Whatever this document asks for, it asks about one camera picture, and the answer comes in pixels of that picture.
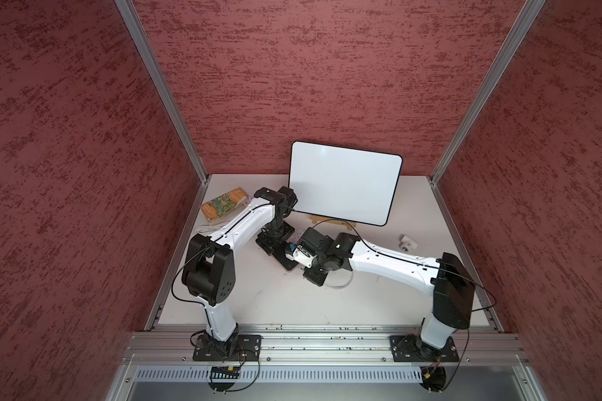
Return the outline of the black phone pink case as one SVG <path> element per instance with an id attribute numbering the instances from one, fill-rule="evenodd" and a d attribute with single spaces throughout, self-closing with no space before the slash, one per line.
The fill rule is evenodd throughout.
<path id="1" fill-rule="evenodd" d="M 294 249 L 294 245 L 288 242 L 281 242 L 274 247 L 273 257 L 287 272 L 291 272 L 299 265 L 294 260 Z"/>

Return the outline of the white plug adapter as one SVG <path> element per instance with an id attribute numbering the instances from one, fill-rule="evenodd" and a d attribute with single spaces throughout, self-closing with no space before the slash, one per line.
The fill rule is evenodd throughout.
<path id="1" fill-rule="evenodd" d="M 400 238 L 400 249 L 403 252 L 412 252 L 414 250 L 416 250 L 418 248 L 418 243 L 412 239 L 411 237 L 408 237 L 407 235 L 402 235 Z"/>

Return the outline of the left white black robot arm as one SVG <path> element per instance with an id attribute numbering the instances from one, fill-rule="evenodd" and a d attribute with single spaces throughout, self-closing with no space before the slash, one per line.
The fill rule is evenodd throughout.
<path id="1" fill-rule="evenodd" d="M 292 249 L 288 240 L 294 228 L 285 221 L 297 202 L 297 195 L 287 186 L 278 190 L 263 187 L 247 208 L 222 228 L 189 240 L 174 279 L 181 281 L 191 297 L 179 297 L 174 291 L 171 294 L 179 302 L 203 307 L 206 328 L 192 336 L 196 356 L 230 359 L 240 346 L 239 328 L 227 300 L 236 284 L 235 252 L 254 238 L 286 271 L 297 267 L 297 262 L 286 256 Z"/>

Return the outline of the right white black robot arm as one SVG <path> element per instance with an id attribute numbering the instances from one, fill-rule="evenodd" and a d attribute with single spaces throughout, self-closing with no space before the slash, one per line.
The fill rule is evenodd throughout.
<path id="1" fill-rule="evenodd" d="M 347 270 L 384 277 L 426 294 L 432 300 L 431 312 L 413 338 L 424 358 L 440 354 L 455 332 L 470 327 L 475 292 L 481 287 L 451 253 L 441 257 L 401 254 L 371 244 L 357 232 L 341 232 L 333 239 L 311 227 L 297 243 L 284 248 L 284 255 L 301 265 L 306 280 L 318 287 L 331 272 Z"/>

